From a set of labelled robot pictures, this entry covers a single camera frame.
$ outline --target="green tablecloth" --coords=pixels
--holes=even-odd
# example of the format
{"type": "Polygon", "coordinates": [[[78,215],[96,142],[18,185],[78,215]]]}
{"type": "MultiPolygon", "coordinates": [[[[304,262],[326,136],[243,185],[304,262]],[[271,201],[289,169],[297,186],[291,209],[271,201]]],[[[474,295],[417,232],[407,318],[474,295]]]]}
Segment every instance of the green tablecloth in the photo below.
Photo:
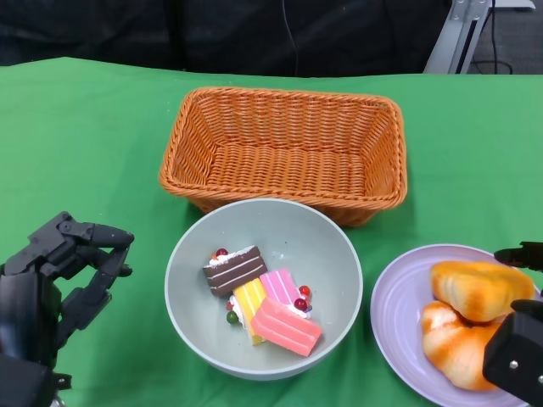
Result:
{"type": "MultiPolygon", "coordinates": [[[[74,376],[64,399],[72,407],[429,405],[378,350],[373,284],[391,260],[420,245],[492,251],[543,240],[542,95],[538,76],[296,80],[73,59],[1,69],[0,259],[64,209],[136,235],[133,276],[113,286],[114,301],[59,354],[57,370],[74,376]],[[285,381],[216,371],[185,346],[165,309],[166,263],[201,214],[163,192],[157,174],[183,96],[212,85],[380,94],[400,105],[406,122],[406,201],[347,231],[363,268],[363,311],[330,357],[285,381]]],[[[61,285],[64,294],[87,282],[82,274],[61,285]]]]}

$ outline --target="croissant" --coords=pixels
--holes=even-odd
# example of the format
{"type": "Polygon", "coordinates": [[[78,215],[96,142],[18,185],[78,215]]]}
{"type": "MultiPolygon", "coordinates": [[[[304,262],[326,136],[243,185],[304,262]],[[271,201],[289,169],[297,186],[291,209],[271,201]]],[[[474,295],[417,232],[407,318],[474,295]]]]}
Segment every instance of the croissant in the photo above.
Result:
{"type": "Polygon", "coordinates": [[[423,310],[423,351],[457,387],[488,392],[496,386],[483,377],[484,347],[501,320],[469,327],[450,305],[433,301],[423,310]]]}
{"type": "Polygon", "coordinates": [[[473,322],[512,312],[515,299],[532,299],[534,283],[522,271],[486,262],[444,261],[432,267],[434,296],[473,322]]]}

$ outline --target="white cream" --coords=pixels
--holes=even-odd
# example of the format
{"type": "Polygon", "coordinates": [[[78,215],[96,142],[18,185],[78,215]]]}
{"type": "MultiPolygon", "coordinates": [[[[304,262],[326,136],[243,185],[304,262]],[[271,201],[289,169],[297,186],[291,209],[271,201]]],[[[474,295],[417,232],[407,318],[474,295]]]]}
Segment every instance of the white cream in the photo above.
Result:
{"type": "Polygon", "coordinates": [[[234,297],[233,295],[230,296],[230,304],[232,304],[232,311],[234,311],[236,313],[236,315],[238,316],[239,322],[245,328],[244,315],[241,312],[239,302],[236,300],[236,297],[234,297]]]}
{"type": "Polygon", "coordinates": [[[311,318],[311,312],[304,312],[300,309],[297,309],[296,307],[294,307],[292,304],[290,305],[287,305],[287,308],[289,311],[292,311],[294,312],[297,316],[301,316],[302,318],[311,318]]]}
{"type": "Polygon", "coordinates": [[[255,245],[249,246],[248,248],[242,248],[241,250],[238,250],[234,253],[229,253],[227,255],[220,255],[217,256],[217,260],[211,259],[210,265],[221,265],[222,263],[227,263],[229,259],[239,256],[240,254],[246,254],[250,249],[252,249],[255,245]]]}
{"type": "Polygon", "coordinates": [[[210,260],[210,265],[219,265],[220,263],[225,263],[228,261],[227,255],[221,254],[220,256],[217,256],[216,259],[210,260]]]}

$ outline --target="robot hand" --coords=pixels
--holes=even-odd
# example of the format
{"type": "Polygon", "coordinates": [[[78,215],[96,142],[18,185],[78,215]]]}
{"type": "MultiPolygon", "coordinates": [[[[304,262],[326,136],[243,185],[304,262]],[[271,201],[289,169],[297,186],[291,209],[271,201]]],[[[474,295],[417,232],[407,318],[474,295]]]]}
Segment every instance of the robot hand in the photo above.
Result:
{"type": "Polygon", "coordinates": [[[29,240],[0,265],[2,407],[48,407],[58,390],[70,388],[70,376],[53,373],[59,349],[111,300],[117,276],[132,273],[125,260],[134,236],[121,229],[79,223],[63,212],[29,240]],[[97,270],[88,286],[62,301],[54,281],[69,280],[88,265],[97,270]]]}
{"type": "MultiPolygon", "coordinates": [[[[543,243],[522,242],[521,248],[494,253],[513,267],[543,271],[543,243]]],[[[543,302],[513,301],[510,314],[484,350],[483,375],[489,382],[533,406],[543,406],[543,302]]]]}

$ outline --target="gray bowl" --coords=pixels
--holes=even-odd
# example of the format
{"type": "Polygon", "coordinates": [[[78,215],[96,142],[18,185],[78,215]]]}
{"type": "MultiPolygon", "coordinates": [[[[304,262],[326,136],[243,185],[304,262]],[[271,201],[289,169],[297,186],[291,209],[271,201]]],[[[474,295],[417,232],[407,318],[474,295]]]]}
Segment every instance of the gray bowl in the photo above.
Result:
{"type": "Polygon", "coordinates": [[[362,301],[362,273],[347,236],[329,218],[299,203],[251,199],[196,222],[176,245],[165,277],[165,301],[179,336],[214,367],[250,380],[275,380],[323,360],[352,327],[362,301]],[[307,358],[273,343],[252,346],[227,323],[227,298],[211,294],[202,267],[218,248],[260,248],[270,270],[286,267],[312,291],[311,318],[322,336],[307,358]]]}

